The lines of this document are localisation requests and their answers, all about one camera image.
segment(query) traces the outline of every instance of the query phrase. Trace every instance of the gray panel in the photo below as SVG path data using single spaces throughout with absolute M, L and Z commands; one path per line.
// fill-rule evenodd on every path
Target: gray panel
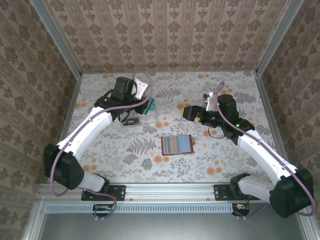
M 46 214 L 40 240 L 305 240 L 297 215 L 287 219 L 270 207 L 246 220 L 230 213 Z

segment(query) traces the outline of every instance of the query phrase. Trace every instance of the floral wallpaper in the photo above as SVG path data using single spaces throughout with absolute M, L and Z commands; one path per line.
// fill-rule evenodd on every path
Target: floral wallpaper
M 82 72 L 255 69 L 289 0 L 45 0 Z
M 311 171 L 319 205 L 320 1 L 303 2 L 262 78 L 288 157 Z
M 0 1 L 0 239 L 19 239 L 75 79 L 27 0 Z
M 113 89 L 120 76 L 132 78 L 132 73 L 82 75 L 70 133 L 88 115 L 97 98 Z M 122 126 L 114 121 L 84 152 L 80 159 L 84 170 L 105 176 L 113 183 L 228 182 L 244 172 L 266 177 L 254 159 L 231 140 L 210 137 L 207 126 L 181 116 L 184 107 L 206 106 L 203 94 L 225 81 L 222 93 L 233 95 L 240 117 L 251 121 L 274 147 L 253 72 L 157 72 L 151 77 L 155 123 Z M 148 81 L 143 74 L 138 78 Z M 193 154 L 162 156 L 161 137 L 187 134 L 195 141 Z M 210 134 L 223 137 L 218 128 L 211 128 Z

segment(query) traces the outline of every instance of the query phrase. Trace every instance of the teal object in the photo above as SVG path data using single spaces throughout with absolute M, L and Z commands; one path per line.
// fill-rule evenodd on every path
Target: teal object
M 149 97 L 148 107 L 143 111 L 144 115 L 147 115 L 149 111 L 154 111 L 156 109 L 155 100 L 153 97 Z

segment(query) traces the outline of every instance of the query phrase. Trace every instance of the table surface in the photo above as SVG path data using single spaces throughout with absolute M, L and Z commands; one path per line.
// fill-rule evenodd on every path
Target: table surface
M 83 74 L 69 133 L 84 120 L 96 100 L 114 88 L 118 77 L 132 78 L 132 75 Z M 210 137 L 207 126 L 181 117 L 181 110 L 186 106 L 205 107 L 203 94 L 225 81 L 221 93 L 233 95 L 240 117 L 249 120 L 274 148 L 253 72 L 157 72 L 150 75 L 156 124 L 123 126 L 118 120 L 114 121 L 83 154 L 80 164 L 84 170 L 96 172 L 112 183 L 228 182 L 244 172 L 266 178 L 254 159 L 231 140 Z M 137 77 L 148 81 L 142 73 Z M 210 131 L 215 137 L 223 136 L 218 128 Z M 162 136 L 185 134 L 191 134 L 195 141 L 193 154 L 162 156 Z

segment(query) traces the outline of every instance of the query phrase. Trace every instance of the metal frame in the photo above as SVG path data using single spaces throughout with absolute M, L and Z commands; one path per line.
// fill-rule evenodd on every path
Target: metal frame
M 284 142 L 282 140 L 278 124 L 276 121 L 276 117 L 274 115 L 274 112 L 272 110 L 271 103 L 269 101 L 268 93 L 265 87 L 265 84 L 263 82 L 262 76 L 260 73 L 255 75 L 255 81 L 256 85 L 259 90 L 259 94 L 261 97 L 261 101 L 263 104 L 263 108 L 265 111 L 266 118 L 268 120 L 271 134 L 273 137 L 274 145 L 275 148 L 280 156 L 282 156 L 284 159 L 286 159 L 288 162 L 290 160 L 288 159 L 288 155 L 285 149 Z M 311 207 L 306 207 L 304 209 L 307 213 L 311 212 Z M 310 217 L 305 217 L 305 216 L 300 216 L 301 224 L 304 229 L 304 233 L 306 235 L 306 239 L 308 240 L 320 240 L 320 230 L 317 224 L 317 220 L 315 216 L 310 216 Z
M 133 74 L 134 72 L 137 71 L 108 71 L 108 74 Z M 167 69 L 167 70 L 143 70 L 143 72 L 152 74 L 152 73 L 207 73 L 207 72 L 252 72 L 255 71 L 254 68 L 243 68 L 243 69 Z M 88 71 L 83 71 L 82 74 L 105 74 L 106 71 L 94 71 L 94 72 L 88 72 Z
M 211 183 L 121 183 L 126 185 L 125 201 L 121 205 L 135 204 L 226 204 L 246 203 L 247 201 L 216 201 L 214 185 L 226 184 L 221 182 Z M 57 192 L 64 191 L 65 187 L 55 183 Z M 62 197 L 52 195 L 48 183 L 40 184 L 38 195 L 25 231 L 23 240 L 37 240 L 45 218 L 48 204 L 83 204 L 81 189 L 68 191 Z M 111 201 L 86 201 L 86 203 L 110 204 Z M 262 200 L 252 200 L 251 203 L 264 203 Z
M 78 98 L 78 95 L 79 95 L 79 92 L 80 92 L 81 83 L 82 83 L 81 78 L 78 81 L 75 82 L 75 86 L 74 86 L 74 90 L 73 90 L 72 97 L 71 97 L 71 100 L 70 100 L 69 108 L 68 108 L 68 111 L 66 112 L 66 115 L 65 115 L 65 119 L 64 119 L 62 131 L 61 131 L 61 134 L 60 134 L 59 142 L 62 141 L 63 139 L 65 139 L 68 136 L 69 127 L 70 127 L 70 123 L 71 123 L 71 120 L 72 120 L 72 115 L 73 115 L 75 107 L 76 107 L 77 98 Z
M 271 133 L 274 139 L 277 152 L 288 159 L 280 132 L 273 114 L 269 98 L 259 75 L 255 76 L 257 87 L 259 89 L 261 101 L 266 112 L 266 117 L 270 125 Z M 72 98 L 77 99 L 79 90 L 75 90 Z M 70 104 L 68 115 L 70 119 L 74 110 L 74 105 Z M 214 185 L 226 184 L 217 183 L 117 183 L 126 185 L 126 197 L 122 205 L 132 204 L 216 204 L 214 195 Z M 57 192 L 64 191 L 65 187 L 55 184 Z M 38 189 L 36 203 L 34 205 L 28 226 L 24 235 L 24 240 L 36 240 L 39 237 L 40 230 L 46 214 L 48 204 L 83 204 L 81 201 L 81 189 L 70 190 L 63 197 L 55 197 L 51 193 L 49 184 L 41 184 Z M 246 203 L 247 201 L 219 201 L 219 203 Z M 262 203 L 263 201 L 252 201 L 252 203 Z M 97 201 L 96 204 L 110 204 L 110 201 Z M 320 239 L 319 228 L 314 216 L 300 217 L 301 224 L 308 240 Z
M 46 214 L 94 214 L 96 203 L 48 203 Z M 117 202 L 117 214 L 231 214 L 232 203 L 130 203 Z M 109 213 L 106 209 L 97 209 L 96 214 Z
M 66 44 L 64 38 L 60 34 L 58 27 L 55 24 L 50 12 L 48 11 L 44 1 L 42 0 L 30 0 L 32 6 L 34 7 L 36 13 L 39 15 L 41 21 L 43 22 L 46 30 L 49 32 L 51 38 L 53 39 L 55 45 L 59 49 L 61 55 L 63 56 L 65 62 L 68 64 L 71 72 L 73 73 L 77 81 L 81 78 L 81 70 L 78 66 L 76 60 L 73 57 L 71 50 Z
M 279 21 L 278 26 L 276 27 L 268 45 L 264 50 L 264 53 L 262 54 L 262 57 L 260 58 L 258 65 L 256 66 L 258 74 L 262 75 L 262 73 L 266 70 L 272 56 L 275 54 L 279 44 L 284 38 L 303 2 L 304 0 L 292 0 L 289 2 L 284 14 L 281 17 L 281 20 Z

